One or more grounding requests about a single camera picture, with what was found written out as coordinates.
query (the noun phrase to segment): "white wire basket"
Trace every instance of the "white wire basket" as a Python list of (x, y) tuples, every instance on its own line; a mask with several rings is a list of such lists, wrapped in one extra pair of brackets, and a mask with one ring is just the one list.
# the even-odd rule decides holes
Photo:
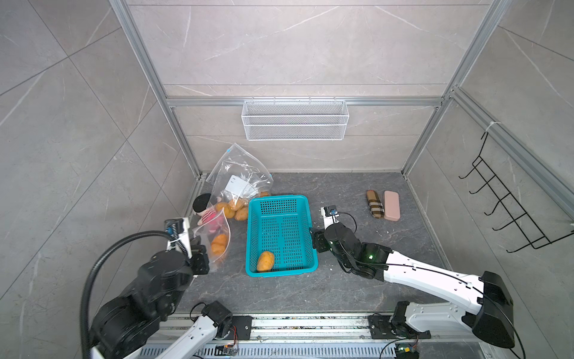
[(342, 140), (349, 111), (343, 100), (250, 100), (241, 119), (249, 141)]

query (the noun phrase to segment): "blue plastic basket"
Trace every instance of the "blue plastic basket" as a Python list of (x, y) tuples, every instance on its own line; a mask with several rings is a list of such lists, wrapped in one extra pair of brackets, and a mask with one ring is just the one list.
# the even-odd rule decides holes
[[(279, 277), (313, 272), (319, 264), (313, 249), (309, 201), (305, 196), (269, 196), (249, 203), (245, 270), (251, 277)], [(257, 272), (264, 251), (275, 255), (270, 272)]]

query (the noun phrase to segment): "black hat on plush toy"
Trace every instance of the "black hat on plush toy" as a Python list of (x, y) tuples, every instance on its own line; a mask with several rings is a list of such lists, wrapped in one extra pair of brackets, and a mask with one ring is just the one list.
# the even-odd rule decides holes
[(200, 213), (206, 210), (207, 205), (210, 202), (211, 193), (204, 193), (203, 195), (199, 195), (196, 199), (193, 200), (193, 211), (195, 213)]

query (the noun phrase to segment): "gray marble wall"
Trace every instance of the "gray marble wall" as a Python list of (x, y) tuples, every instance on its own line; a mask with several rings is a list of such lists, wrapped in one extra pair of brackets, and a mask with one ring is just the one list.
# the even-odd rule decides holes
[[(490, 2), (128, 3), (169, 96), (440, 96)], [(241, 109), (177, 113), (206, 171), (233, 142), (275, 171), (398, 171), (432, 109), (353, 107), (337, 142), (248, 142)]]
[[(558, 175), (574, 184), (574, 61), (571, 1), (515, 0), (463, 83), (498, 121)], [(472, 168), (483, 129), (452, 105), (416, 163), (410, 181), (453, 268), (501, 274), (515, 301), (515, 324), (529, 357), (573, 358), (574, 237), (535, 250), (525, 244)], [(492, 139), (483, 157), (550, 239), (568, 234), (570, 219)], [(495, 183), (495, 190), (500, 185)], [(514, 215), (517, 206), (506, 202)], [(536, 239), (535, 228), (521, 221)]]
[(192, 174), (106, 0), (0, 2), (0, 63), (0, 357), (72, 358), (91, 265), (181, 214)]
[(176, 109), (202, 170), (211, 171), (236, 142), (276, 172), (397, 172), (433, 111), (430, 106), (350, 106), (341, 141), (247, 141), (241, 109)]

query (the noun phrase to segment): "plastic bag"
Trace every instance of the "plastic bag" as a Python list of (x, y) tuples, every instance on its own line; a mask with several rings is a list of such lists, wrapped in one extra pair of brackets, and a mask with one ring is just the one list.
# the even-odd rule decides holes
[(213, 184), (212, 204), (236, 203), (241, 198), (247, 205), (259, 193), (269, 192), (273, 185), (267, 168), (238, 144), (228, 148), (206, 181)]
[[(194, 238), (200, 237), (199, 244), (204, 245), (207, 249), (207, 256), (210, 260), (210, 272), (217, 271), (227, 257), (227, 249), (231, 241), (229, 223), (227, 223), (223, 210), (219, 211), (217, 216), (213, 217), (209, 222), (195, 227), (192, 232)], [(223, 249), (220, 246), (221, 243), (225, 243)]]

